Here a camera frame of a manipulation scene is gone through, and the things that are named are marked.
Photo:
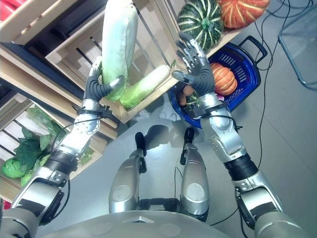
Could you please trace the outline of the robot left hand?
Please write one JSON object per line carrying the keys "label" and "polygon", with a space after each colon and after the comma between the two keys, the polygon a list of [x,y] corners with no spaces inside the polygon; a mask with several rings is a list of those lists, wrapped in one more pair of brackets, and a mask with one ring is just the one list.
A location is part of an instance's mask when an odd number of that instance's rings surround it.
{"label": "robot left hand", "polygon": [[107,96],[113,90],[119,88],[124,82],[124,76],[118,76],[113,82],[109,84],[99,83],[100,67],[102,64],[102,57],[98,56],[93,62],[85,85],[84,100],[94,100],[99,102],[103,97]]}

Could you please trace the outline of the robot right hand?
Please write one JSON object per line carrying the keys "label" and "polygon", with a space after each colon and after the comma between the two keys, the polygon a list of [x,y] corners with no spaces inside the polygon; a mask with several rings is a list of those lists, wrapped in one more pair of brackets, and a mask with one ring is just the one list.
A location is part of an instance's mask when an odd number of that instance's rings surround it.
{"label": "robot right hand", "polygon": [[191,85],[199,96],[214,92],[215,81],[208,58],[198,42],[188,33],[180,31],[176,41],[177,56],[183,60],[187,71],[174,70],[173,78]]}

